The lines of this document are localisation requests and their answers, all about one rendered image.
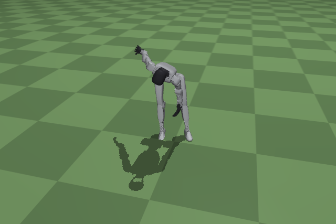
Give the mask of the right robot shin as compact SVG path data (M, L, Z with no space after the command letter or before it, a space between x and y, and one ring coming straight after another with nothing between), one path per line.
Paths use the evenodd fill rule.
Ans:
M162 132L164 131L164 117L165 117L165 109L162 108L161 105L157 106L157 111L158 111L158 120L160 123L160 131L162 129Z

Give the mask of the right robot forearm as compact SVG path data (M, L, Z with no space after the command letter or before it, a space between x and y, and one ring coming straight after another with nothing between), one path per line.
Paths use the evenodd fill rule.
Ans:
M149 55L148 55L148 52L147 52L147 51L145 51L145 50L141 50L141 52L140 52L140 53L142 54L142 61L144 61L144 60L145 60L146 56L149 56Z

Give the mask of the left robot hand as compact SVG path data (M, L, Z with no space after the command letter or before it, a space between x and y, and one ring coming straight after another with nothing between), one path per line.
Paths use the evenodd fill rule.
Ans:
M178 113L180 112L180 110L181 110L181 108L182 108L182 107L180 107L180 106L181 106L180 104L177 104L177 110L176 110L175 114L172 115L173 117L177 116Z

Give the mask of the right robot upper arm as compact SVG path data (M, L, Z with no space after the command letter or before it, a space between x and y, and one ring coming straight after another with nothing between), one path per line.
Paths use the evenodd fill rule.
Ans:
M155 68L155 63L153 63L150 59L150 57L146 56L145 60L143 61L145 64L146 64L146 68L149 70L149 71L152 71L154 70Z

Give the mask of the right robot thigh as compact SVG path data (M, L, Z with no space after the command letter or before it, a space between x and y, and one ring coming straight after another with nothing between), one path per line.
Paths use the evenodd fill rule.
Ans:
M163 101L163 90L164 90L164 83L161 86L155 84L157 105L161 105L162 108L164 109L165 101Z

